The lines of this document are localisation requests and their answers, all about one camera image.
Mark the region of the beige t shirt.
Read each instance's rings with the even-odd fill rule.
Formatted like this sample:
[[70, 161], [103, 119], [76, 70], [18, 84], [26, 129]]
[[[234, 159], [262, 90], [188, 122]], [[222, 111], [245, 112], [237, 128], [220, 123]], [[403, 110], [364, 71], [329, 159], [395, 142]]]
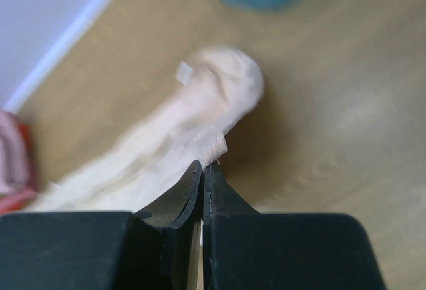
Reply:
[[178, 88], [111, 149], [51, 182], [29, 212], [138, 211], [173, 187], [189, 165], [227, 151], [226, 134], [258, 104], [264, 79], [254, 59], [207, 47], [180, 64]]

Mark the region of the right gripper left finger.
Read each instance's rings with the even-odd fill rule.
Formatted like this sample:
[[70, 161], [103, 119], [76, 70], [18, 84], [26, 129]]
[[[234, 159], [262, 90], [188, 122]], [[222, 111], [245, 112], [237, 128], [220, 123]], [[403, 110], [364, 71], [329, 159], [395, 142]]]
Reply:
[[193, 195], [198, 193], [202, 168], [193, 161], [177, 183], [160, 197], [135, 213], [135, 216], [153, 227], [167, 227], [179, 219]]

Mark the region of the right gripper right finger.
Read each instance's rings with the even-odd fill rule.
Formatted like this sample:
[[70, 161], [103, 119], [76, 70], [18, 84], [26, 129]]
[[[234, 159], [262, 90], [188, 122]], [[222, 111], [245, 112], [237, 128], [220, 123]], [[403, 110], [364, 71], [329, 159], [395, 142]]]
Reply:
[[259, 214], [228, 184], [218, 162], [204, 170], [203, 216], [214, 214]]

